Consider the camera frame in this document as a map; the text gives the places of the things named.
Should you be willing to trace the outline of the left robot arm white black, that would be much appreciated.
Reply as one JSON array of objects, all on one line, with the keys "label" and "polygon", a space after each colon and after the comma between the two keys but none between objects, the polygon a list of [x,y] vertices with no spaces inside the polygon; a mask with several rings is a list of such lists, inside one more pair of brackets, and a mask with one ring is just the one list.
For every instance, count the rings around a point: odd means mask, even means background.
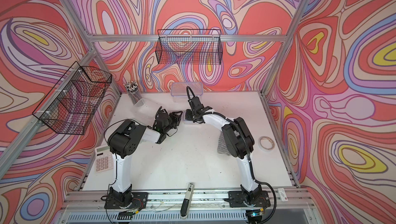
[{"label": "left robot arm white black", "polygon": [[177,130],[182,114],[183,111],[168,113],[167,110],[159,108],[151,127],[134,119],[120,121],[120,126],[106,140],[115,162],[114,182],[108,187],[106,209],[126,209],[132,206],[132,154],[141,143],[163,143],[170,136],[169,131]]}]

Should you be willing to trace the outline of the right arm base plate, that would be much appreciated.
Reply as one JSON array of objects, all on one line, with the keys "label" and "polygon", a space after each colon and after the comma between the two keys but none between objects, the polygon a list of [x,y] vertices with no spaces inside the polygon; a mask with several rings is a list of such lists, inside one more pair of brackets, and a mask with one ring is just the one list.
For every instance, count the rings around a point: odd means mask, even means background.
[{"label": "right arm base plate", "polygon": [[260,191],[258,193],[229,191],[228,197],[224,201],[228,202],[230,207],[259,207],[266,209],[271,206],[267,191]]}]

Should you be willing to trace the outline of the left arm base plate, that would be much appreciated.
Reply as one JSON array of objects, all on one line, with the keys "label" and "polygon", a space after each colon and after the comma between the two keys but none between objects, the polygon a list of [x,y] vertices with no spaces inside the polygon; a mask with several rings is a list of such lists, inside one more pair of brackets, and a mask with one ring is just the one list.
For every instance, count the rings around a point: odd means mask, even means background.
[{"label": "left arm base plate", "polygon": [[106,197],[104,209],[145,209],[147,204],[148,192],[134,192],[120,194],[118,192],[109,193]]}]

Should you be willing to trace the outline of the small clear box blue lid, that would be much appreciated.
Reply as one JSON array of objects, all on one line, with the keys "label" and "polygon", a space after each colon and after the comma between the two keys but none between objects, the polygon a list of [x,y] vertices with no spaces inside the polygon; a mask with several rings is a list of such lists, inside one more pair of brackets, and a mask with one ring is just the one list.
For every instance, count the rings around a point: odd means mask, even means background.
[{"label": "small clear box blue lid", "polygon": [[183,123],[185,125],[195,125],[196,124],[194,121],[188,119],[186,112],[183,114]]}]

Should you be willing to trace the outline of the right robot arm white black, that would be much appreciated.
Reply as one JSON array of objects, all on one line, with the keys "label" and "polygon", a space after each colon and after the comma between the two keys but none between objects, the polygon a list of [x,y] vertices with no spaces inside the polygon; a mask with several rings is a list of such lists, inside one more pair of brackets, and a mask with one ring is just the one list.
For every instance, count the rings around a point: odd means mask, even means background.
[{"label": "right robot arm white black", "polygon": [[190,118],[194,123],[208,124],[222,132],[229,154],[237,159],[241,173],[241,193],[243,202],[252,205],[262,193],[261,185],[254,177],[252,152],[255,141],[243,118],[228,118],[204,106],[199,97],[189,97]]}]

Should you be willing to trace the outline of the grey striped cloth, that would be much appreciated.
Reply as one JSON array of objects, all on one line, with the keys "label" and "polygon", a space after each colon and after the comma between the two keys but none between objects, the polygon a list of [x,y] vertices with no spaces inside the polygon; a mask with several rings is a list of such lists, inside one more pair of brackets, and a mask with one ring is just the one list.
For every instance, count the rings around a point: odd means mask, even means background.
[{"label": "grey striped cloth", "polygon": [[223,154],[226,156],[230,156],[230,152],[226,146],[225,138],[223,133],[220,133],[219,139],[218,139],[218,146],[217,146],[217,153],[218,154]]}]

